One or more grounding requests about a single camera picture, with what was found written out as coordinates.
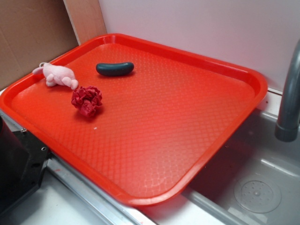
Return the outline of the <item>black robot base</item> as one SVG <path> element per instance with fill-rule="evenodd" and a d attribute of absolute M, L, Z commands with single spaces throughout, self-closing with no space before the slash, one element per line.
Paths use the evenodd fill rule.
<path fill-rule="evenodd" d="M 0 215 L 37 191 L 49 148 L 30 131 L 11 131 L 0 119 Z"/>

